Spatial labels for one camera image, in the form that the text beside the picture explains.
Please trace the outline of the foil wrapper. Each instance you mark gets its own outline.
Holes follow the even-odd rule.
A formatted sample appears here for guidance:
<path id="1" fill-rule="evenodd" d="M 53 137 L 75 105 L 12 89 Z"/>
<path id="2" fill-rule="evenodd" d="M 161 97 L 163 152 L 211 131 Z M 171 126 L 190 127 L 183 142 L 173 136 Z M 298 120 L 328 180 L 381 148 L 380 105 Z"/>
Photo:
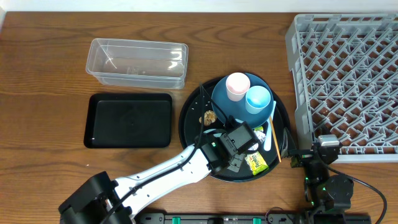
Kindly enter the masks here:
<path id="1" fill-rule="evenodd" d="M 263 143 L 266 139 L 266 135 L 262 131 L 254 131 L 254 134 L 258 138 L 259 142 L 255 143 L 255 145 L 250 147 L 249 151 L 257 151 L 259 148 L 263 146 Z"/>

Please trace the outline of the yellow green snack wrapper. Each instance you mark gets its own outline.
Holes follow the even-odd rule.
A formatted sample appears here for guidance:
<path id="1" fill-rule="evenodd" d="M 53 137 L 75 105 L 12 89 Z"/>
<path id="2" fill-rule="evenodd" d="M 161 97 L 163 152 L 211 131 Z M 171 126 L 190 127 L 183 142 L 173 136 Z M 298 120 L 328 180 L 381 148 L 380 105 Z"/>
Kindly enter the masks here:
<path id="1" fill-rule="evenodd" d="M 254 128 L 254 131 L 262 131 L 264 133 L 264 128 L 262 126 L 259 126 Z M 253 175 L 258 175 L 260 172 L 263 172 L 269 168 L 259 150 L 260 148 L 257 151 L 248 150 L 248 153 L 245 157 L 245 161 L 248 164 Z"/>

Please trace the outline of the light blue bowl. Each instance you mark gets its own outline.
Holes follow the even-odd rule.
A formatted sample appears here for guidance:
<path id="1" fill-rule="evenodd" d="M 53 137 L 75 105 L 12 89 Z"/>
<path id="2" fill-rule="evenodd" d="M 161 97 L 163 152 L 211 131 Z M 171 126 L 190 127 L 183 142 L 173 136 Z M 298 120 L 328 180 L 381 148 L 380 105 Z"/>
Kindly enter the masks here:
<path id="1" fill-rule="evenodd" d="M 214 136 L 216 138 L 219 138 L 222 136 L 226 131 L 224 129 L 208 129 L 203 132 L 205 136 Z"/>

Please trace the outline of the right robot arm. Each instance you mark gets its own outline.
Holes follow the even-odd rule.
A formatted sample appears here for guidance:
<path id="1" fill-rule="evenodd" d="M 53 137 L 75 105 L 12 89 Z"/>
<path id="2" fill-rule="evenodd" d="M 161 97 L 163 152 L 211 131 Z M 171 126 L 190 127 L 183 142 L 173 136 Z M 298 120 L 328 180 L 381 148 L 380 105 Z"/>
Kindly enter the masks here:
<path id="1" fill-rule="evenodd" d="M 337 160 L 341 143 L 333 134 L 321 135 L 310 149 L 297 149 L 289 130 L 283 130 L 282 156 L 292 168 L 305 173 L 304 196 L 312 204 L 301 214 L 287 215 L 292 223 L 354 223 L 345 211 L 351 208 L 354 183 L 343 174 L 330 175 L 328 165 Z"/>

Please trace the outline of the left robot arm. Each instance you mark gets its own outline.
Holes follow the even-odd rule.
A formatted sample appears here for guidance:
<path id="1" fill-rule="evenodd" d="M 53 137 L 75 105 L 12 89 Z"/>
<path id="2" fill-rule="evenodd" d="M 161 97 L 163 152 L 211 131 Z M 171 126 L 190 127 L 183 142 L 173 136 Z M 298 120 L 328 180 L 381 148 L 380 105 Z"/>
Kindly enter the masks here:
<path id="1" fill-rule="evenodd" d="M 153 168 L 111 180 L 107 172 L 90 177 L 58 208 L 61 223 L 133 223 L 148 204 L 210 173 L 250 147 L 248 134 L 202 134 L 179 155 Z"/>

